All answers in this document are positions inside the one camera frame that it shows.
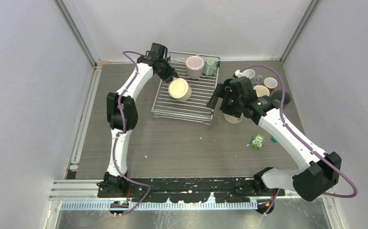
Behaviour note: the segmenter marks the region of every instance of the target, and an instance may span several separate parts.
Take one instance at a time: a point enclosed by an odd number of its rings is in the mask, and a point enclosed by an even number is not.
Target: pink mug
[[[199,79],[202,76],[205,61],[199,56],[191,56],[185,61],[187,76],[191,79]]]

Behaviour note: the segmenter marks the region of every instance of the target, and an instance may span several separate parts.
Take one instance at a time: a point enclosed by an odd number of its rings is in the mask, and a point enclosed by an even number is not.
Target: white mug
[[[174,99],[185,101],[191,97],[192,90],[186,80],[177,78],[171,81],[170,85],[168,86],[168,93]]]
[[[253,69],[247,69],[247,70],[244,70],[243,72],[240,72],[240,70],[237,70],[234,73],[234,75],[237,77],[245,76],[249,78],[253,87],[256,86],[263,79],[263,77],[260,75],[256,76],[255,71]]]

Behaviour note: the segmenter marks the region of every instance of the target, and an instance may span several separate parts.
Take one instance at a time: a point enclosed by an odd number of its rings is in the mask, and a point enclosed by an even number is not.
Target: metal corner post
[[[292,48],[294,47],[297,39],[299,38],[300,34],[302,33],[303,29],[309,22],[310,18],[312,17],[315,9],[319,5],[321,0],[311,0],[309,6],[307,7],[298,27],[296,28],[292,38],[290,39],[286,49],[281,57],[281,63],[284,63],[286,58],[288,57],[289,53],[291,52]]]
[[[88,61],[90,62],[90,64],[93,67],[96,67],[95,59],[94,59],[93,55],[91,54],[90,50],[88,49],[88,46],[85,44],[85,41],[84,41],[80,31],[78,30],[74,20],[72,19],[69,11],[67,10],[66,5],[64,4],[64,1],[63,0],[53,0],[53,1],[56,4],[57,8],[59,9],[59,12],[63,15],[64,20],[66,21],[66,23],[69,26],[72,34],[74,35],[74,37],[76,38],[78,44],[80,45],[81,49],[83,50],[84,54],[86,55]]]

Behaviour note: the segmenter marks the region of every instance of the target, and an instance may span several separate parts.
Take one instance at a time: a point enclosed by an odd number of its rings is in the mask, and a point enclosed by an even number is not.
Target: mug
[[[191,79],[199,79],[203,73],[205,62],[199,56],[191,56],[185,61],[187,76]]]
[[[255,92],[257,93],[257,97],[261,97],[261,96],[270,96],[270,90],[268,90],[268,88],[266,88],[265,86],[262,85],[257,85],[254,87]]]
[[[270,93],[278,86],[278,82],[276,79],[268,77],[264,80],[264,86],[270,90]]]
[[[217,69],[218,67],[217,67],[216,61],[212,58],[209,58],[205,63],[205,67],[203,68],[203,73],[206,76],[214,75]]]
[[[281,101],[281,99],[282,99],[282,90],[274,91],[273,94],[271,95],[271,98],[274,99],[274,100]],[[292,101],[291,94],[289,94],[288,92],[285,92],[284,105],[290,103],[291,101]]]
[[[225,85],[226,87],[230,87],[230,81],[232,80],[233,78],[229,78],[229,79],[225,79],[223,81],[223,85]]]
[[[224,119],[226,119],[226,121],[228,123],[231,123],[231,124],[237,124],[239,122],[241,122],[243,120],[243,114],[240,116],[240,118],[236,118],[234,116],[231,116],[231,115],[228,115],[228,114],[223,114],[223,117]]]
[[[253,87],[256,86],[261,80],[263,80],[263,77],[261,75],[255,76],[255,71],[253,69],[244,70],[242,73],[240,72],[240,70],[237,70],[234,75],[237,77],[245,76],[249,78]]]
[[[171,81],[170,85],[168,86],[168,93],[174,99],[185,101],[191,97],[192,90],[186,80],[177,78]]]

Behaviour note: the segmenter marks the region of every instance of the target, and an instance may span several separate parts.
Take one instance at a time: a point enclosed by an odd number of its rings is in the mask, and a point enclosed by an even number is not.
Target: dark gray mug
[[[274,100],[281,101],[281,99],[282,99],[282,90],[274,91],[271,95],[271,98],[274,99]],[[289,94],[288,92],[285,92],[284,105],[290,103],[291,101],[292,101],[291,94]]]

